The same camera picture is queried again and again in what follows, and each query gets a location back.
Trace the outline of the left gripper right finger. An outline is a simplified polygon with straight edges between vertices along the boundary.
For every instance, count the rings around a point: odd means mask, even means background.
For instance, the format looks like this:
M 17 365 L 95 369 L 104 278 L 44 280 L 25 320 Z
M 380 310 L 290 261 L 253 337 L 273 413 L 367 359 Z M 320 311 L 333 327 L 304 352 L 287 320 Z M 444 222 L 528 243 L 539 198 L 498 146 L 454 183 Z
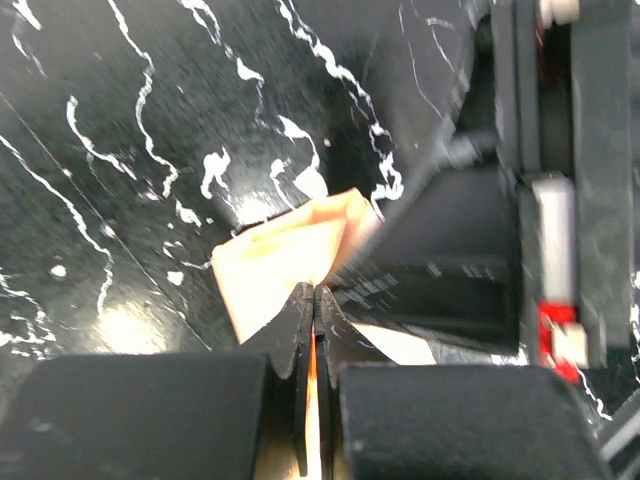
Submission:
M 389 363 L 391 359 L 365 338 L 342 312 L 330 289 L 314 292 L 314 347 L 319 413 L 319 448 L 324 478 L 341 478 L 342 418 L 339 373 L 352 363 Z

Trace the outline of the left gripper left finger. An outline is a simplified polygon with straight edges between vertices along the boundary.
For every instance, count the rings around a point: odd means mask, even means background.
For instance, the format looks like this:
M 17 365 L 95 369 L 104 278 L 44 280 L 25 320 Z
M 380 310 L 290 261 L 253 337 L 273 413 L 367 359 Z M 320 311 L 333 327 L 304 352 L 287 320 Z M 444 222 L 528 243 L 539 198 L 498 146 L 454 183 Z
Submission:
M 240 346 L 268 357 L 256 475 L 305 475 L 314 287 L 297 284 L 280 312 Z

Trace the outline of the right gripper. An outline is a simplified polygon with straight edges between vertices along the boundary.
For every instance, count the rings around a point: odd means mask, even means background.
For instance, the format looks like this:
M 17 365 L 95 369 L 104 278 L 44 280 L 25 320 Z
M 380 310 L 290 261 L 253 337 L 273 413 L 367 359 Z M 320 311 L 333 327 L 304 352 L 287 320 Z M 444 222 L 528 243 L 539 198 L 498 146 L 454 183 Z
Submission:
M 475 1 L 497 165 L 430 179 L 330 279 L 355 322 L 513 354 L 571 384 L 629 345 L 632 1 Z

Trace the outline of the peach cloth napkin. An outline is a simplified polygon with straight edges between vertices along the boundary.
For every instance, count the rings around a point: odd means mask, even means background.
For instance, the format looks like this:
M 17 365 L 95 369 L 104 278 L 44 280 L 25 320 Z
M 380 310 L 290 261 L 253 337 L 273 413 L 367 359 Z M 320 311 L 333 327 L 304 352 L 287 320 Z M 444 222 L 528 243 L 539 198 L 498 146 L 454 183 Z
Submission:
M 297 284 L 321 285 L 380 224 L 370 202 L 352 188 L 313 199 L 216 246 L 211 264 L 238 342 L 244 345 L 267 326 Z M 244 293 L 247 287 L 258 290 L 255 299 Z M 426 340 L 358 322 L 355 329 L 400 365 L 435 363 Z M 302 370 L 307 474 L 298 467 L 286 479 L 321 479 L 327 473 L 321 460 L 317 349 L 311 338 Z

